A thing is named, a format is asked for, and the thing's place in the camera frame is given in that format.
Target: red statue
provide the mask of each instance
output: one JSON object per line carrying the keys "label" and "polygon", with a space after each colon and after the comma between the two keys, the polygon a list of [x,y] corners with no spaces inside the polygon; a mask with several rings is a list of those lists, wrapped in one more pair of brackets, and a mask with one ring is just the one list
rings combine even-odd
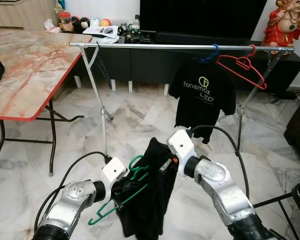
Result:
{"label": "red statue", "polygon": [[300,36],[300,0],[277,0],[276,5],[278,9],[270,14],[262,45],[293,47],[294,39]]}

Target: white wall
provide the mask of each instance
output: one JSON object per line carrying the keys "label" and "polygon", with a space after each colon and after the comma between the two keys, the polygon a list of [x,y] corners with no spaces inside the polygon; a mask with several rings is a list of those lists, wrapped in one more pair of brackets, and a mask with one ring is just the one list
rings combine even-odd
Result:
{"label": "white wall", "polygon": [[[73,16],[108,18],[113,24],[131,23],[135,14],[140,13],[140,0],[65,0],[65,8]],[[261,18],[255,28],[252,40],[262,41],[267,27],[269,14],[275,10],[276,1],[268,0]],[[295,53],[300,56],[300,39],[295,41]],[[300,86],[300,73],[291,84]]]}
{"label": "white wall", "polygon": [[[267,27],[269,15],[275,9],[277,9],[276,1],[268,0],[264,7],[263,13],[260,17],[260,20],[255,28],[251,40],[262,41],[264,39],[265,36],[264,30]],[[295,53],[298,54],[298,56],[300,57],[300,38],[299,40],[294,41],[294,47],[295,47]],[[292,82],[291,86],[300,87],[300,72]]]}
{"label": "white wall", "polygon": [[107,18],[119,25],[133,22],[140,13],[140,0],[65,0],[65,9],[72,16]]}

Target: clothes rack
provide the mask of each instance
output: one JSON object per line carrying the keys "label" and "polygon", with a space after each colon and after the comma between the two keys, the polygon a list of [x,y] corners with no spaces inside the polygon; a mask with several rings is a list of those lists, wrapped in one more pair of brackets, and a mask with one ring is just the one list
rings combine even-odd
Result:
{"label": "clothes rack", "polygon": [[[103,133],[103,145],[104,145],[104,153],[108,154],[108,145],[107,145],[107,133],[106,133],[106,116],[113,119],[114,117],[107,112],[106,107],[103,105],[102,99],[100,97],[100,94],[98,92],[98,88],[96,86],[95,79],[93,77],[93,74],[91,72],[91,66],[94,63],[96,56],[98,54],[99,48],[116,48],[116,49],[165,49],[165,50],[215,50],[216,47],[214,45],[171,45],[171,44],[125,44],[125,43],[118,43],[118,44],[99,44],[99,43],[92,43],[92,42],[70,42],[69,45],[71,47],[79,47],[83,61],[85,64],[85,67],[87,69],[95,96],[97,98],[97,101],[100,104],[101,107],[101,119],[102,119],[102,133]],[[92,58],[89,62],[85,48],[95,48],[94,53],[92,55]],[[255,50],[252,46],[235,46],[235,45],[220,45],[218,46],[219,50],[227,50],[227,51],[253,51]],[[270,47],[270,46],[257,46],[257,51],[266,51],[267,54],[267,69],[263,73],[263,78],[266,80],[271,71],[274,69],[274,67],[279,62],[280,58],[285,52],[293,52],[295,49],[293,47]],[[277,51],[278,53],[276,56],[272,59],[271,51]],[[240,149],[240,143],[241,143],[241,128],[242,128],[242,119],[245,114],[245,107],[247,107],[249,101],[254,97],[254,95],[258,91],[258,86],[254,86],[254,88],[251,90],[248,97],[245,99],[243,104],[239,105],[237,108],[237,112],[239,114],[239,120],[238,120],[238,140],[237,140],[237,146],[238,149]]]}

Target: television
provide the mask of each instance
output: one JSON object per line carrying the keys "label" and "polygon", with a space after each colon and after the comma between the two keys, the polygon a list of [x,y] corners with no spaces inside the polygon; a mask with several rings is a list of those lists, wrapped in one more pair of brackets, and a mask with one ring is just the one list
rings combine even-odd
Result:
{"label": "television", "polygon": [[267,0],[140,0],[140,29],[250,39]]}

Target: wooden cabinet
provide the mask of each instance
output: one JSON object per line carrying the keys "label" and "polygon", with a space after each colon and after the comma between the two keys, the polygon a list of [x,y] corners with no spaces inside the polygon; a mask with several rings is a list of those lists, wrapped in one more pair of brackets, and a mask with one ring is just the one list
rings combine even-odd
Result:
{"label": "wooden cabinet", "polygon": [[44,21],[52,19],[55,26],[55,0],[0,1],[0,27],[19,27],[26,31],[45,30]]}

